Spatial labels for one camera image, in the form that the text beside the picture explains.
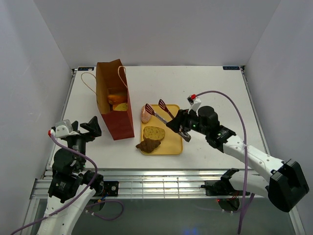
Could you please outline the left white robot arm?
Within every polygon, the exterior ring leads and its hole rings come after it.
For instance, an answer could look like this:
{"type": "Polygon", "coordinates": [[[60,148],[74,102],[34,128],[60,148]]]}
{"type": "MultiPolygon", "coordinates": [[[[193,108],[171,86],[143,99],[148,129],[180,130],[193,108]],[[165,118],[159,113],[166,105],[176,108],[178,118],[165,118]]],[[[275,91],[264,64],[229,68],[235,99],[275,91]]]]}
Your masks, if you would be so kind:
{"type": "Polygon", "coordinates": [[[98,169],[85,170],[86,162],[95,164],[86,156],[86,144],[102,131],[94,116],[87,123],[60,121],[48,135],[60,149],[54,154],[47,206],[37,233],[69,235],[89,200],[104,189],[98,169]]]}

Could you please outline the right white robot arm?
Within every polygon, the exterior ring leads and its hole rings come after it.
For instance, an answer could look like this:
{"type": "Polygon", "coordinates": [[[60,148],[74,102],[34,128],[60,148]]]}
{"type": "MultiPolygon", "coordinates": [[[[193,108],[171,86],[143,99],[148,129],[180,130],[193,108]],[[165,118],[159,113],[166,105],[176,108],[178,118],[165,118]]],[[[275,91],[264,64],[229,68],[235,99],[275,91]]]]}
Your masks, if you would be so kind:
{"type": "Polygon", "coordinates": [[[210,106],[200,107],[197,112],[179,110],[166,126],[175,133],[191,130],[201,133],[211,147],[247,163],[265,180],[262,184],[253,180],[248,191],[268,198],[283,212],[289,212],[310,190],[297,161],[285,162],[245,145],[234,131],[220,124],[217,113],[210,106]]]}

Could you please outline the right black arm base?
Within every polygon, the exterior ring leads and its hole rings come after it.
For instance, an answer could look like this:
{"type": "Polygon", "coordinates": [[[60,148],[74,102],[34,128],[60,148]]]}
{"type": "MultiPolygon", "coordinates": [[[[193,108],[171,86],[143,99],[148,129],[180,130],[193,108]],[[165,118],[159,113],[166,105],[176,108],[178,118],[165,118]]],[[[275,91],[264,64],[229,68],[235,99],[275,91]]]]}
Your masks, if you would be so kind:
{"type": "Polygon", "coordinates": [[[215,183],[210,183],[209,181],[204,181],[201,188],[205,189],[206,196],[242,196],[243,186],[240,187],[241,190],[236,190],[230,182],[230,179],[235,176],[239,176],[241,171],[236,168],[228,169],[218,181],[215,183]]]}

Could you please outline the flower shaped golden bread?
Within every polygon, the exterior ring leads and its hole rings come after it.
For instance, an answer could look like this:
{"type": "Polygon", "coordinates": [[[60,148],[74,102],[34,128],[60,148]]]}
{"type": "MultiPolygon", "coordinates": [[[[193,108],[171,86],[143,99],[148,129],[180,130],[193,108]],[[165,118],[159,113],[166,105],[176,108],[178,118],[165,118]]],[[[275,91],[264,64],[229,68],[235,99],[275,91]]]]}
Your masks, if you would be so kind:
{"type": "Polygon", "coordinates": [[[128,94],[126,92],[109,94],[107,96],[107,101],[110,105],[117,105],[121,103],[127,103],[128,94]]]}

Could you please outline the orange oval bread loaf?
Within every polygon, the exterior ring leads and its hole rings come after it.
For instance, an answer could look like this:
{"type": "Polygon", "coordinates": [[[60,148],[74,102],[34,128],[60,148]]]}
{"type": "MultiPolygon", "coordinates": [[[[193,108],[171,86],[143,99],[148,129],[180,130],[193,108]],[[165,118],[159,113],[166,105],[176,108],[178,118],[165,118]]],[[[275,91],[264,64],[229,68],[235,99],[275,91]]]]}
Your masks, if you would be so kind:
{"type": "Polygon", "coordinates": [[[114,111],[121,111],[121,112],[124,112],[124,111],[127,111],[128,110],[128,104],[127,103],[120,103],[120,104],[114,104],[112,106],[112,109],[114,111]]]}

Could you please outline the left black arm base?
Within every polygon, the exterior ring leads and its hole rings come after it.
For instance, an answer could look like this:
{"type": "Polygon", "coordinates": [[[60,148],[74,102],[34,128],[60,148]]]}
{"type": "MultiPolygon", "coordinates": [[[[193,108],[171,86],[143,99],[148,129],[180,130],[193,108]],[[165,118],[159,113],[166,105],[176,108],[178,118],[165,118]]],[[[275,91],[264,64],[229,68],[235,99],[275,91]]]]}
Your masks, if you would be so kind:
{"type": "Polygon", "coordinates": [[[119,190],[119,182],[118,181],[105,181],[104,176],[101,174],[97,174],[96,178],[90,185],[91,189],[95,189],[95,196],[101,197],[117,197],[119,190]]]}

